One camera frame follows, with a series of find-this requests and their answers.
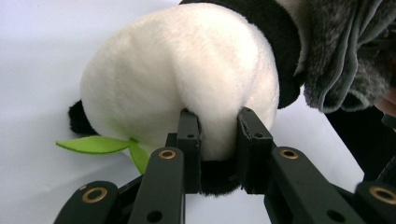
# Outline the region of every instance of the black plush ear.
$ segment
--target black plush ear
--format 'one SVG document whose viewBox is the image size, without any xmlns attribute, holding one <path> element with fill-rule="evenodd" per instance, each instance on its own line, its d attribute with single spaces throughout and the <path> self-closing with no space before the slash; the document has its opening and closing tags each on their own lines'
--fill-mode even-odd
<svg viewBox="0 0 396 224">
<path fill-rule="evenodd" d="M 78 101 L 69 108 L 70 129 L 74 133 L 97 135 L 84 112 L 82 102 Z"/>
<path fill-rule="evenodd" d="M 202 161 L 201 171 L 202 193 L 206 196 L 227 195 L 241 186 L 236 175 L 235 158 L 227 161 Z"/>
</svg>

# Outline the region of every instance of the plush toy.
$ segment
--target plush toy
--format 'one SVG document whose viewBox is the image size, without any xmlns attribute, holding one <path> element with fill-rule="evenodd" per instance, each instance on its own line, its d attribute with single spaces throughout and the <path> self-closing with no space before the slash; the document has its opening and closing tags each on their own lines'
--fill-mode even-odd
<svg viewBox="0 0 396 224">
<path fill-rule="evenodd" d="M 105 138 L 94 147 L 86 139 L 86 151 L 130 147 L 144 166 L 145 152 L 164 146 L 187 108 L 202 125 L 203 192 L 231 192 L 239 185 L 231 178 L 238 111 L 253 109 L 269 129 L 276 110 L 296 100 L 313 76 L 302 73 L 313 8 L 331 2 L 185 0 L 144 16 L 110 37 L 87 65 L 81 102 L 69 111 L 71 129 Z"/>
</svg>

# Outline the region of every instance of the black object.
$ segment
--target black object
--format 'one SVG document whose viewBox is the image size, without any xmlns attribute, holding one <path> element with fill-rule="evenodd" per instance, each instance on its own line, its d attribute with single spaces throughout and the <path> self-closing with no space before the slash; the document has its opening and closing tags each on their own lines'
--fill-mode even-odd
<svg viewBox="0 0 396 224">
<path fill-rule="evenodd" d="M 178 136 L 200 130 L 198 122 L 185 119 L 194 118 L 193 114 L 183 111 L 180 116 L 183 124 L 177 134 L 168 135 L 167 145 L 176 143 Z M 198 136 L 190 135 L 191 141 L 199 142 Z M 184 146 L 153 152 L 145 175 L 120 189 L 108 182 L 78 189 L 55 224 L 184 223 L 185 189 L 198 190 L 196 179 L 201 173 L 199 162 L 184 162 L 191 151 L 189 160 L 196 161 L 199 147 Z M 333 186 L 304 153 L 276 147 L 271 134 L 248 108 L 238 115 L 236 164 L 235 178 L 242 188 L 248 194 L 265 194 L 264 204 L 273 223 L 396 223 L 395 188 L 363 182 L 353 194 Z M 192 176 L 185 176 L 189 170 Z"/>
</svg>

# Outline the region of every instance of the white background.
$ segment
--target white background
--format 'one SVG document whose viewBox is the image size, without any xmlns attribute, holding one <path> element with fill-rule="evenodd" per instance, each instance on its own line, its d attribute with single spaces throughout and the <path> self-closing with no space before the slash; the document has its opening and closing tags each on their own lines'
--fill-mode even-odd
<svg viewBox="0 0 396 224">
<path fill-rule="evenodd" d="M 138 172 L 124 154 L 88 156 L 55 146 L 76 138 L 67 110 L 95 50 L 123 25 L 176 0 L 0 1 L 0 223 L 52 223 L 80 186 L 121 187 Z M 305 152 L 334 184 L 353 190 L 362 171 L 326 118 L 304 99 L 278 112 L 279 146 Z M 186 223 L 269 223 L 262 196 L 188 195 Z"/>
</svg>

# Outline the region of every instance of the panda plush toy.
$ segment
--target panda plush toy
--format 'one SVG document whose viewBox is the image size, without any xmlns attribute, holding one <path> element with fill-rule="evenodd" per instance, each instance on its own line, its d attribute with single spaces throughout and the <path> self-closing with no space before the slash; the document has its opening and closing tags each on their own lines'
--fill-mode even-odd
<svg viewBox="0 0 396 224">
<path fill-rule="evenodd" d="M 187 108 L 202 126 L 203 194 L 233 191 L 239 110 L 253 109 L 269 129 L 300 94 L 308 2 L 184 0 L 132 22 L 87 65 L 81 101 L 69 111 L 72 131 L 134 139 L 149 154 Z"/>
</svg>

